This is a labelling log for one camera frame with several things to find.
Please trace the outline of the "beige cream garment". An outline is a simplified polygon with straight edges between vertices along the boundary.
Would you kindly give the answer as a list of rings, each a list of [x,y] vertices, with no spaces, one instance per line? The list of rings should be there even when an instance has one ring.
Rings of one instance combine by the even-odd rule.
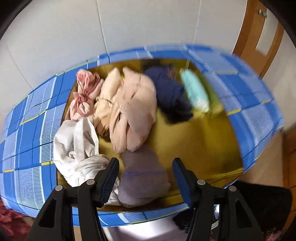
[[[105,137],[109,134],[109,123],[112,107],[118,90],[123,84],[118,68],[113,68],[104,80],[100,95],[94,105],[94,127],[98,135]]]

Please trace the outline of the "blue plaid cloth cover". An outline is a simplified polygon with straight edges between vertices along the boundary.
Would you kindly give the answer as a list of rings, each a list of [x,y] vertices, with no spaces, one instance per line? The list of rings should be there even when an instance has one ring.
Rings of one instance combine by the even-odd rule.
[[[170,58],[187,60],[201,68],[234,130],[242,170],[231,173],[232,181],[225,186],[247,171],[284,125],[281,110],[263,80],[236,55],[213,47],[143,46],[106,53],[56,74],[8,114],[1,132],[1,198],[5,206],[36,217],[57,185],[70,187],[61,183],[62,175],[53,161],[53,141],[67,109],[70,87],[76,82],[75,70],[125,60]],[[149,210],[108,211],[105,205],[98,215],[103,226],[120,226],[153,221],[186,209],[183,200],[173,206]]]

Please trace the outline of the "pink floral garment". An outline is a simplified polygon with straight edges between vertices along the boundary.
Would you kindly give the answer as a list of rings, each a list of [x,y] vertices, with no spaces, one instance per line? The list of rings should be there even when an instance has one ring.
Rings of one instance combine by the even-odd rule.
[[[80,69],[76,73],[77,91],[65,114],[65,120],[79,121],[89,118],[94,123],[94,101],[100,95],[104,79],[98,73]]]

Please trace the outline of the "black trouser leg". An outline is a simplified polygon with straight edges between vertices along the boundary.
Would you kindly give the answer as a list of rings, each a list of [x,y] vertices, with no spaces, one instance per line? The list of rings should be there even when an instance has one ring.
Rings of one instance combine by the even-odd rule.
[[[290,190],[236,181],[234,186],[251,209],[265,239],[279,237],[292,206]]]

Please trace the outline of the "dark red gold-lined box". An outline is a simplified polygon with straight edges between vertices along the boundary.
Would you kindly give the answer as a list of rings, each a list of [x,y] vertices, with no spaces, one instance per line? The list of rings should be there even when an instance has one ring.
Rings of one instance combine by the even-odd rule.
[[[120,184],[121,174],[124,172],[124,165],[121,159],[122,153],[116,154],[113,151],[110,132],[105,137],[97,134],[99,139],[99,153],[106,155],[109,160],[116,157],[120,162],[119,175],[106,204],[106,210],[108,211],[126,211],[128,209],[149,210],[181,203],[182,198],[171,167],[171,163],[175,158],[180,158],[184,165],[197,176],[204,178],[209,183],[218,187],[225,186],[232,181],[230,177],[231,173],[238,173],[242,170],[242,161],[234,130],[215,91],[208,83],[208,80],[202,75],[201,68],[195,67],[187,60],[170,58],[125,60],[105,64],[100,67],[92,67],[88,71],[98,73],[100,78],[105,80],[108,73],[116,67],[119,69],[121,78],[124,80],[122,69],[125,66],[144,74],[147,68],[155,65],[173,65],[177,70],[176,80],[182,85],[183,83],[180,77],[181,69],[190,69],[196,73],[208,94],[210,110],[207,113],[203,113],[192,108],[193,117],[190,120],[180,123],[170,123],[166,115],[158,107],[157,101],[156,121],[152,125],[149,136],[143,145],[150,147],[158,156],[159,163],[166,169],[168,174],[170,188],[166,194],[143,206],[127,208],[120,203],[118,199],[118,186]],[[80,69],[86,70],[84,67],[75,70],[75,80],[76,73]],[[72,93],[77,91],[77,82],[70,87],[70,90],[71,94],[66,104],[67,109],[73,99]]]

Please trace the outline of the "wooden door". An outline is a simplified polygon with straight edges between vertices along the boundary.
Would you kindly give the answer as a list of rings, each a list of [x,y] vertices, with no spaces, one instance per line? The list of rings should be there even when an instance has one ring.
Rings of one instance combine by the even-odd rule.
[[[260,16],[258,9],[266,11],[267,17]],[[278,52],[283,33],[281,23],[261,1],[247,1],[233,54],[244,60],[262,78]]]

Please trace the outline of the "lavender sock roll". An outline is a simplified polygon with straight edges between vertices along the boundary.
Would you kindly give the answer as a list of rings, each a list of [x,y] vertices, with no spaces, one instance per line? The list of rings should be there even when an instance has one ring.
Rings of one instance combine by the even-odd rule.
[[[124,172],[118,186],[118,199],[123,206],[143,206],[168,192],[167,171],[150,147],[143,145],[135,152],[126,150],[121,159]]]

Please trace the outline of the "teal cloth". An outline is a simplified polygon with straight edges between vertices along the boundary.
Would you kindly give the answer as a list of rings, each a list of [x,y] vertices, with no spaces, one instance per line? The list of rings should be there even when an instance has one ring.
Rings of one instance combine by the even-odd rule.
[[[192,108],[207,113],[210,110],[210,101],[198,75],[190,69],[181,69],[180,77]]]

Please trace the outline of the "red fabric bag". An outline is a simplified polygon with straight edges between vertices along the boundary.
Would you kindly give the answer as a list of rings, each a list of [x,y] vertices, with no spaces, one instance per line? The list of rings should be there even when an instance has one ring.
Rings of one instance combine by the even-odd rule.
[[[1,240],[26,240],[31,227],[23,218],[22,214],[7,209],[1,200]]]

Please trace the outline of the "tan beige garment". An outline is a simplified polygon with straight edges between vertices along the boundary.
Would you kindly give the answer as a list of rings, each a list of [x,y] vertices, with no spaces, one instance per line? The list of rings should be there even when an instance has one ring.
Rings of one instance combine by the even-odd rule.
[[[147,140],[156,121],[157,92],[151,78],[123,67],[124,81],[112,107],[109,132],[113,151],[134,152]]]

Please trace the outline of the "open white drawer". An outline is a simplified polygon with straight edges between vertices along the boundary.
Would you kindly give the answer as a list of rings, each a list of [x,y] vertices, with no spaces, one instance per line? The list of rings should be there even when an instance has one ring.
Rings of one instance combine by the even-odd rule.
[[[104,227],[108,240],[186,240],[187,234],[180,230],[172,218],[162,218],[155,221],[133,225]]]

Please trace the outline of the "navy blue garment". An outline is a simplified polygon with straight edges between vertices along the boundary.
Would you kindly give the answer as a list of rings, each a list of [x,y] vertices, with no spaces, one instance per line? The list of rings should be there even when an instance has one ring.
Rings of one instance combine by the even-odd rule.
[[[176,80],[177,70],[173,65],[155,65],[144,71],[153,81],[158,107],[170,123],[188,121],[193,117],[191,104],[185,98],[184,86]]]

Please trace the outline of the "white grey garment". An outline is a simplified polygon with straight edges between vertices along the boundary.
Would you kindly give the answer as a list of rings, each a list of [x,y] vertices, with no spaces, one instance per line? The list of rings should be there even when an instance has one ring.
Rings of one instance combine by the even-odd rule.
[[[110,162],[99,153],[99,139],[89,118],[63,121],[54,137],[53,161],[71,187],[94,179]]]

